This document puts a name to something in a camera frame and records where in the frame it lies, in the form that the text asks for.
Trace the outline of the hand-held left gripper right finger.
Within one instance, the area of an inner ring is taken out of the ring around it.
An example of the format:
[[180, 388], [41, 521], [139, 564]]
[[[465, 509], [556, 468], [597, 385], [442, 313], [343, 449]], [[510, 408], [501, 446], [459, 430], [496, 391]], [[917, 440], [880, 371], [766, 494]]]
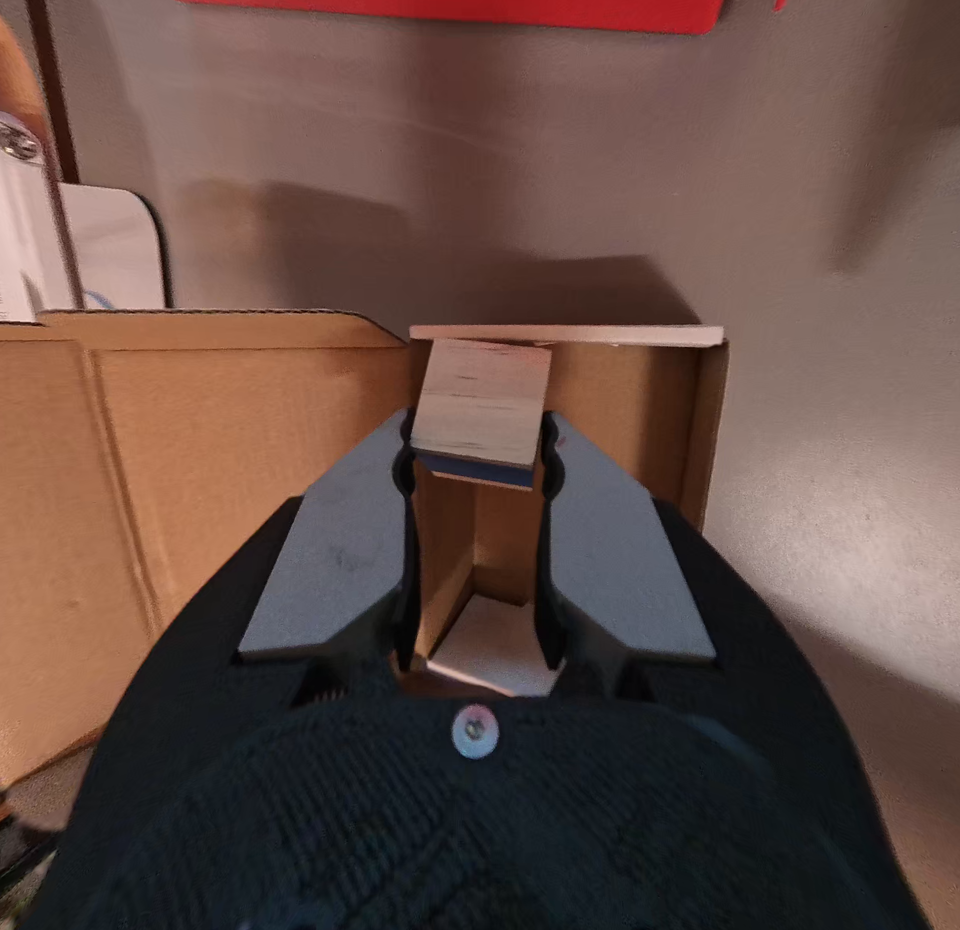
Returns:
[[534, 631], [546, 666], [713, 664], [651, 492], [562, 415], [546, 413], [541, 434]]

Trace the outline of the white cardboard box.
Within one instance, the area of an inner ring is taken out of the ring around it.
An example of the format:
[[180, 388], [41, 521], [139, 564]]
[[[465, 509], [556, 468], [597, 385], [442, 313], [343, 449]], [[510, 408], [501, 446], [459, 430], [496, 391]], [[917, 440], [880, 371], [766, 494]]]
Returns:
[[204, 583], [417, 403], [429, 342], [552, 350], [545, 408], [702, 529], [722, 327], [50, 312], [2, 325], [2, 786], [89, 743]]

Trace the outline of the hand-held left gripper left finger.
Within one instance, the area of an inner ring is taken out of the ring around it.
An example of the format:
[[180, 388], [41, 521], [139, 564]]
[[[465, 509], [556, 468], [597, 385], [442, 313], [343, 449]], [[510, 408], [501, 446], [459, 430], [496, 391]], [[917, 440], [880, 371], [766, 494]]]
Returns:
[[319, 659], [346, 670], [394, 657], [399, 669], [411, 667], [413, 417], [393, 413], [307, 488], [239, 642], [240, 660]]

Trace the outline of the large wooden block blue face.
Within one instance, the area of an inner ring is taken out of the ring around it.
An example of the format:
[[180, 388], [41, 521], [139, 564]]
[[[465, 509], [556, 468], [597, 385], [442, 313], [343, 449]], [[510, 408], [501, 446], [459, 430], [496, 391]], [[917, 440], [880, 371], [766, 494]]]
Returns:
[[549, 348], [436, 339], [410, 446], [436, 477], [531, 492], [552, 361]]

